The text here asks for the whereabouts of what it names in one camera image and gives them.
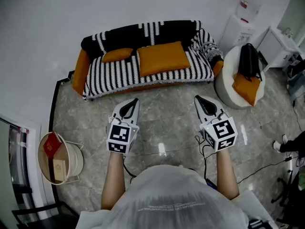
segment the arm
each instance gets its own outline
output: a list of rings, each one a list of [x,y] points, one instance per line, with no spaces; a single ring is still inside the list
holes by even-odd
[[[106,181],[102,192],[101,209],[111,210],[124,192],[123,155],[111,152]]]
[[[239,195],[228,149],[219,151],[217,156],[217,191],[231,200]]]

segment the person's left arm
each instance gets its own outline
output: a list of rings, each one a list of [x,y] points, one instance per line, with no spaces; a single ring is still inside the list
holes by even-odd
[[[124,192],[123,154],[111,152],[102,192],[101,209],[111,210]]]

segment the gray tile floor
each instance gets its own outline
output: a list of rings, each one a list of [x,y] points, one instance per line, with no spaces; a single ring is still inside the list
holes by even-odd
[[[170,164],[195,169],[203,176],[204,162],[194,138],[199,131],[199,119],[193,98],[195,95],[218,99],[213,83],[193,83],[161,87],[128,94],[113,94],[85,102],[73,91],[71,83],[59,89],[54,131],[66,140],[84,144],[84,169],[80,181],[57,187],[59,196],[77,212],[95,211],[100,208],[101,192],[106,177],[109,152],[106,151],[105,127],[108,116],[116,104],[137,97],[141,101],[139,122],[140,134],[127,155],[125,164],[135,175],[147,167]],[[237,181],[262,166],[282,161],[285,154],[278,154],[272,148],[274,140],[281,141],[284,133],[288,138],[297,137],[301,131],[285,87],[285,78],[278,69],[266,74],[264,97],[255,107],[236,110],[224,106],[233,116],[238,139],[229,149]],[[305,129],[304,97],[297,101],[295,110],[302,129]],[[244,126],[247,144],[241,133]],[[205,149],[206,154],[212,148]],[[275,219],[281,209],[271,204],[272,198],[282,190],[278,177],[286,177],[288,163],[268,167],[239,184],[241,192],[252,190],[267,211]],[[207,161],[207,177],[216,183],[215,156]],[[130,177],[125,173],[128,187]]]

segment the black bag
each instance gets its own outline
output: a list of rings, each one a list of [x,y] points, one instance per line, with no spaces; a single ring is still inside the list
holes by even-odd
[[[262,81],[261,71],[258,66],[258,53],[250,43],[242,46],[238,72],[248,81],[251,81],[251,77],[257,77]]]

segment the black chair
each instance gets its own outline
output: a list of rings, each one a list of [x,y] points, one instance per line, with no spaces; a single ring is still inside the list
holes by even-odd
[[[35,214],[41,211],[46,211],[55,208],[57,208],[58,211],[56,215],[42,220],[22,222],[18,217],[25,216],[28,214]],[[65,202],[58,202],[52,205],[47,205],[39,208],[12,210],[12,213],[18,221],[19,225],[17,225],[17,227],[20,229],[74,229],[76,228],[79,219],[79,215],[73,209],[71,209]]]

